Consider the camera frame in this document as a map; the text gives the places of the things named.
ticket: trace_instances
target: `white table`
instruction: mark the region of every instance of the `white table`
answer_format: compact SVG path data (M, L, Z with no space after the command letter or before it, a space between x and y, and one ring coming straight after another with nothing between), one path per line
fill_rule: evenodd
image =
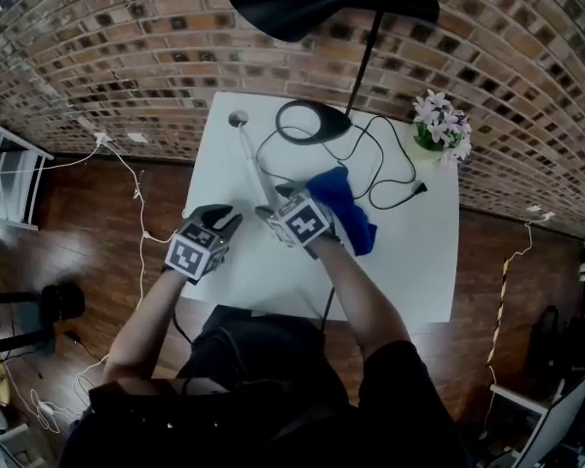
M249 115L245 126L253 151L275 129L277 110L288 98L217 93L197 155L186 199L184 215L202 205L230 204L243 214L244 221L232 238L231 250L218 269L197 286L187 284L182 295L217 304L251 308L257 311L321 318L332 284L321 263L301 249L289 249L279 243L271 230L254 214L260 204L245 166L238 130L228 123L235 110ZM283 115L283 125L311 131L314 115L301 108ZM352 120L366 125L371 114L353 111ZM402 143L411 137L413 126L393 121ZM383 146L385 163L380 178L408 179L410 168L397 141L384 121L377 120L370 132ZM339 156L350 152L358 134L352 129L329 142ZM261 153L263 167L274 174L306 180L336 165L320 145L298 146L273 136ZM354 195L368 186L379 163L379 151L364 137L353 158L346 162ZM457 171L432 163L417 163L418 180L428 191L402 206L379 211L370 206L368 197L360 205L377 225L373 251L357 258L358 262L392 300L410 330L429 322L446 322L450 317L457 263L459 194ZM277 178L267 178L274 184ZM373 192L375 203L388 205L408 197L412 185L383 184ZM346 234L338 226L345 241ZM344 320L334 298L330 319Z

